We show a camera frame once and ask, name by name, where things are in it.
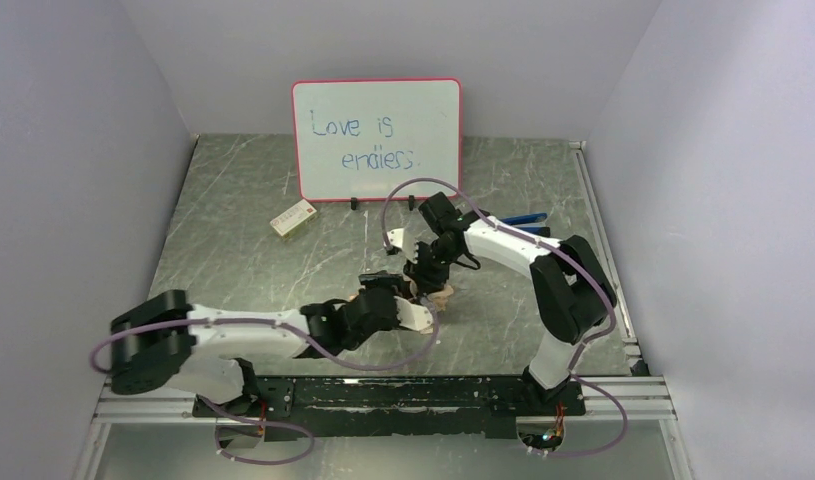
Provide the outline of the beige and black umbrella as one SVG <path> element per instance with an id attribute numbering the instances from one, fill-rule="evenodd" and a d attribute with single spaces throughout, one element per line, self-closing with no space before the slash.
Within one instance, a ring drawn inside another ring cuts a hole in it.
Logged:
<path id="1" fill-rule="evenodd" d="M 414 305 L 425 308 L 434 315 L 446 310 L 451 297 L 455 293 L 455 290 L 450 283 L 446 283 L 439 291 L 426 294 L 419 293 L 418 286 L 413 280 L 408 281 L 408 287 L 411 294 L 410 302 Z"/>

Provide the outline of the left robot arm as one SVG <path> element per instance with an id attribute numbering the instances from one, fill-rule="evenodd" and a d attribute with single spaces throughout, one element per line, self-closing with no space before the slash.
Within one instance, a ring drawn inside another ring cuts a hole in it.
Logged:
<path id="1" fill-rule="evenodd" d="M 256 356 L 335 359 L 401 328 L 409 281 L 386 271 L 359 281 L 351 299 L 269 313 L 221 312 L 190 302 L 183 290 L 165 291 L 111 322 L 111 389 L 136 395 L 166 386 L 222 404 L 255 393 Z"/>

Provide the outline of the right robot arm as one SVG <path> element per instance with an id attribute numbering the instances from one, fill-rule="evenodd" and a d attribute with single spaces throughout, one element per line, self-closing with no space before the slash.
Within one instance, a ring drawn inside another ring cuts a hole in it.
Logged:
<path id="1" fill-rule="evenodd" d="M 502 265 L 533 286 L 544 335 L 523 372 L 525 381 L 546 393 L 571 378 L 587 340 L 615 314 L 616 293 L 589 242 L 574 235 L 558 240 L 515 228 L 484 210 L 463 212 L 443 193 L 419 207 L 435 234 L 417 241 L 404 229 L 387 233 L 389 247 L 402 251 L 405 275 L 421 295 L 446 286 L 450 268 L 478 270 L 484 260 Z"/>

